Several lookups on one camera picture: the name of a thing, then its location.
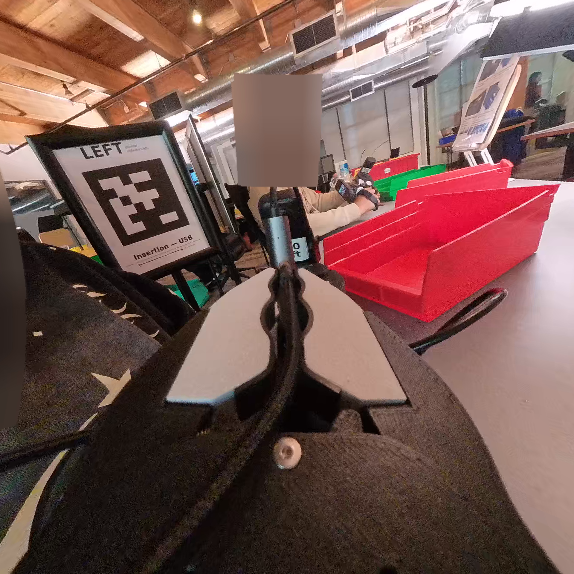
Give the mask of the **framed black white tag sign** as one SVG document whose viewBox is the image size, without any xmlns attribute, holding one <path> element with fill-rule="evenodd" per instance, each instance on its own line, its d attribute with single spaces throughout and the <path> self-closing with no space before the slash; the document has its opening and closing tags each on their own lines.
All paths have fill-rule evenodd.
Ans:
<svg viewBox="0 0 574 574">
<path fill-rule="evenodd" d="M 182 269 L 220 255 L 219 232 L 166 121 L 72 126 L 26 142 L 105 266 L 171 276 L 199 312 Z"/>
</svg>

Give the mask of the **ceiling air vent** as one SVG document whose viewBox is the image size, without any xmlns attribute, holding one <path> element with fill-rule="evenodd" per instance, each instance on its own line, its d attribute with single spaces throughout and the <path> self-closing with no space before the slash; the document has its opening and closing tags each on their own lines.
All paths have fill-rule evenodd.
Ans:
<svg viewBox="0 0 574 574">
<path fill-rule="evenodd" d="M 320 18 L 294 29 L 290 32 L 289 38 L 295 58 L 340 38 L 336 12 L 330 11 Z"/>
</svg>

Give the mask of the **black disc floor lamp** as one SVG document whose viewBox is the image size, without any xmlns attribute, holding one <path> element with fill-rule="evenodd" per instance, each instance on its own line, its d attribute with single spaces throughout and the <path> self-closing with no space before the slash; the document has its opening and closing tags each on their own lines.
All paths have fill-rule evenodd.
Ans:
<svg viewBox="0 0 574 574">
<path fill-rule="evenodd" d="M 413 90 L 418 92 L 419 99 L 422 99 L 422 126 L 423 126 L 423 140 L 424 140 L 424 157 L 427 165 L 432 163 L 431 154 L 431 129 L 429 118 L 429 99 L 428 99 L 428 86 L 432 85 L 437 79 L 437 75 L 428 75 L 421 77 L 413 83 Z"/>
</svg>

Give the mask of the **red plastic bin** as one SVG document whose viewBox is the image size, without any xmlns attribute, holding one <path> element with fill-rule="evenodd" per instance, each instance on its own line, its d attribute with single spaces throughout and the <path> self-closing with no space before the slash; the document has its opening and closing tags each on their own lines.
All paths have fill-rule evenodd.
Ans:
<svg viewBox="0 0 574 574">
<path fill-rule="evenodd" d="M 420 153 L 406 154 L 374 162 L 368 178 L 373 182 L 419 168 Z"/>
<path fill-rule="evenodd" d="M 560 183 L 430 195 L 323 240 L 361 298 L 431 322 L 538 250 Z"/>
<path fill-rule="evenodd" d="M 480 164 L 437 175 L 413 179 L 397 191 L 395 208 L 410 202 L 421 202 L 427 196 L 506 188 L 514 165 L 502 159 L 497 164 Z"/>
</svg>

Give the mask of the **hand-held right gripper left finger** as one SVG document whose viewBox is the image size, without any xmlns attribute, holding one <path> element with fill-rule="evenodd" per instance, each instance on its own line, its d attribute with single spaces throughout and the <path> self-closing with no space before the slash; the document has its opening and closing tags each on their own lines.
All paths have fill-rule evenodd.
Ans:
<svg viewBox="0 0 574 574">
<path fill-rule="evenodd" d="M 274 359 L 276 275 L 266 268 L 210 307 L 167 403 L 216 406 L 265 376 Z"/>
</svg>

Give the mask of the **wooden office table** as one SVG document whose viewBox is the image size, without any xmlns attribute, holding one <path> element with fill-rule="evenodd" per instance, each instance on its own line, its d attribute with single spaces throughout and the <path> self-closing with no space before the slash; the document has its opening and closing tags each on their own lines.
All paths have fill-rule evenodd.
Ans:
<svg viewBox="0 0 574 574">
<path fill-rule="evenodd" d="M 568 140 L 565 144 L 567 151 L 564 157 L 562 179 L 563 181 L 572 182 L 573 181 L 573 121 L 558 126 L 549 127 L 543 130 L 539 130 L 537 132 L 529 133 L 527 135 L 523 135 L 520 138 L 520 140 L 526 142 L 530 140 L 561 137 L 563 135 L 567 135 Z"/>
</svg>

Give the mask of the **white light panel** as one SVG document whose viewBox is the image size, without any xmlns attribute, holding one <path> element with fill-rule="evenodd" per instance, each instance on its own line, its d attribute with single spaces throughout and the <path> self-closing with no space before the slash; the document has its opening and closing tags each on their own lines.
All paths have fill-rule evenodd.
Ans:
<svg viewBox="0 0 574 574">
<path fill-rule="evenodd" d="M 483 60 L 573 51 L 573 1 L 511 1 L 480 52 Z"/>
</svg>

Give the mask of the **silver ceiling duct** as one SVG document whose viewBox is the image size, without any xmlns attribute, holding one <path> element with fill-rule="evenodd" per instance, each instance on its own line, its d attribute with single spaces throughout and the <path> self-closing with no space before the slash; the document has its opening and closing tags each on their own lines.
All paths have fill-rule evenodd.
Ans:
<svg viewBox="0 0 574 574">
<path fill-rule="evenodd" d="M 235 75 L 288 75 L 305 71 L 322 77 L 322 109 L 328 110 L 350 101 L 350 90 L 371 80 L 375 88 L 403 79 L 402 74 L 421 74 L 428 60 L 440 53 L 432 51 L 429 39 L 407 39 L 390 45 L 377 34 L 369 39 L 341 37 L 295 56 L 292 47 L 284 45 L 256 58 L 249 65 L 227 75 L 220 75 L 200 88 L 179 94 L 182 109 L 201 114 L 231 101 Z"/>
</svg>

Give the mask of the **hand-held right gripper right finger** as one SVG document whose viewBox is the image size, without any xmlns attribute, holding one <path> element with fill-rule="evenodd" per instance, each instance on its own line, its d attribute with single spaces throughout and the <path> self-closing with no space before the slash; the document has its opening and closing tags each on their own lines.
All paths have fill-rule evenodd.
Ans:
<svg viewBox="0 0 574 574">
<path fill-rule="evenodd" d="M 329 282 L 300 269 L 305 372 L 354 403 L 406 403 L 406 394 L 361 307 Z"/>
</svg>

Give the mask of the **person's dark printed sweatshirt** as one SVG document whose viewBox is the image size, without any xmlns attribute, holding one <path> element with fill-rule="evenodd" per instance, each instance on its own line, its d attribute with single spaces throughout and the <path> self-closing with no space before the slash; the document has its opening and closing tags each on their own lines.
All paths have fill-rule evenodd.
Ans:
<svg viewBox="0 0 574 574">
<path fill-rule="evenodd" d="M 197 314 L 161 284 L 74 251 L 20 240 L 26 282 L 22 405 L 1 455 L 96 430 L 1 469 L 1 573 L 120 572 L 185 512 L 190 464 L 169 454 L 192 415 L 164 395 Z"/>
</svg>

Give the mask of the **green plastic bin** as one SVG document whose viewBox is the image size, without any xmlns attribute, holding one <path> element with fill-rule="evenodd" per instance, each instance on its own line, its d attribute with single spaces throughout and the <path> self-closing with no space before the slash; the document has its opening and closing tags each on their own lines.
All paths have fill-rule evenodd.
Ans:
<svg viewBox="0 0 574 574">
<path fill-rule="evenodd" d="M 438 175 L 444 173 L 446 170 L 447 164 L 424 166 L 377 180 L 374 182 L 374 188 L 377 190 L 381 202 L 391 202 L 396 200 L 399 190 L 407 188 L 410 181 Z"/>
</svg>

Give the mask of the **instruction sheet in acrylic holder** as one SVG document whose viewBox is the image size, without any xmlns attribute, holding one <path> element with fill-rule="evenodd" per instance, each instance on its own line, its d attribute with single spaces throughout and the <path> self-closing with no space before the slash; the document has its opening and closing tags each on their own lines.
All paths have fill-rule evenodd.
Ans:
<svg viewBox="0 0 574 574">
<path fill-rule="evenodd" d="M 463 108 L 461 123 L 452 144 L 454 153 L 481 152 L 492 141 L 520 77 L 516 54 L 484 60 Z"/>
</svg>

